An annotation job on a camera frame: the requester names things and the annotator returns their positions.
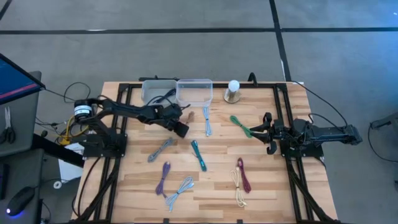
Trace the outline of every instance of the clear plastic container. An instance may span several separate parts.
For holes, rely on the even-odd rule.
[[[209,79],[182,79],[177,82],[180,106],[209,106],[213,99],[213,82]]]
[[[141,89],[141,99],[144,104],[147,104],[155,96],[164,96],[168,91],[176,88],[175,80],[146,80],[142,83]],[[172,103],[176,103],[175,95],[168,97]],[[164,107],[168,106],[170,103],[167,100],[163,100],[161,103]]]

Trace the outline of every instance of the wooden table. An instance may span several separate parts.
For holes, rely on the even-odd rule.
[[[104,83],[102,94],[116,100],[118,85],[118,82]],[[310,107],[305,90],[291,83],[287,86],[294,118],[307,119]],[[241,100],[233,105],[224,101],[223,91],[220,88],[213,90],[210,106],[213,135],[210,137],[205,136],[205,119],[201,108],[187,108],[183,111],[181,121],[186,120],[190,111],[195,112],[195,121],[190,123],[185,139],[160,126],[149,126],[136,119],[128,119],[128,146],[120,166],[113,223],[161,223],[164,218],[170,218],[173,223],[236,223],[237,219],[243,219],[244,223],[295,222],[285,160],[279,150],[274,155],[267,155],[266,146],[262,142],[247,138],[243,130],[229,120],[231,115],[235,115],[245,126],[253,127],[262,123],[262,117],[267,111],[272,113],[274,119],[277,118],[272,90],[243,88],[240,90]],[[280,98],[284,120],[287,121],[282,93]],[[131,104],[143,104],[140,88],[133,90]],[[112,116],[108,116],[103,121],[110,125],[111,120]],[[148,155],[169,137],[177,139],[177,142],[162,152],[155,162],[148,163]],[[198,159],[192,154],[190,142],[194,139],[198,142],[207,172],[201,171]],[[244,208],[236,204],[235,186],[229,176],[229,171],[235,169],[239,157],[243,158],[246,175],[252,187],[249,194],[242,190],[248,204]],[[85,162],[78,194],[94,160],[88,159]],[[97,163],[88,179],[83,192],[82,210],[98,191],[103,160]],[[171,170],[164,184],[167,195],[174,194],[182,180],[189,175],[195,183],[192,189],[179,195],[171,213],[163,196],[155,194],[165,161],[171,163]],[[326,214],[337,218],[325,168],[314,158],[303,158],[303,163],[310,193]],[[299,198],[302,216],[306,218],[301,193]],[[105,217],[107,202],[106,195],[102,218]]]

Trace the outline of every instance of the monitor screen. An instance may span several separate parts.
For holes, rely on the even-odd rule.
[[[40,91],[43,84],[0,54],[0,105]]]

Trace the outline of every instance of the green rope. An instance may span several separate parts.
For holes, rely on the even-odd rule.
[[[229,119],[232,121],[232,123],[239,125],[239,126],[243,129],[244,133],[246,134],[246,136],[247,136],[248,138],[253,137],[253,136],[251,136],[251,134],[250,134],[251,131],[249,130],[249,128],[243,126],[243,125],[239,122],[239,120],[238,120],[237,117],[235,117],[235,116],[232,115],[232,116],[229,117]]]

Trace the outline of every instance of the concrete floor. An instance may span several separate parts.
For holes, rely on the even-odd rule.
[[[276,0],[281,27],[398,27],[397,1]],[[181,27],[273,27],[266,0],[13,0],[0,30],[138,29]],[[348,223],[396,223],[398,165],[378,159],[367,142],[369,122],[398,111],[398,33],[283,33],[293,80],[335,105],[355,125],[359,146],[325,144],[325,159],[337,214]],[[85,82],[91,95],[105,81],[139,77],[282,81],[275,34],[100,34],[0,35],[0,51],[28,71],[40,70],[48,89],[63,93]],[[72,98],[85,97],[75,88]],[[312,95],[311,109],[342,121]],[[40,93],[37,116],[48,122],[68,119],[71,104]],[[321,119],[317,124],[327,125]],[[373,131],[374,147],[398,160],[398,140],[390,127]],[[50,172],[59,176],[57,161]],[[53,222],[66,222],[78,181],[60,190],[44,186],[42,196]]]

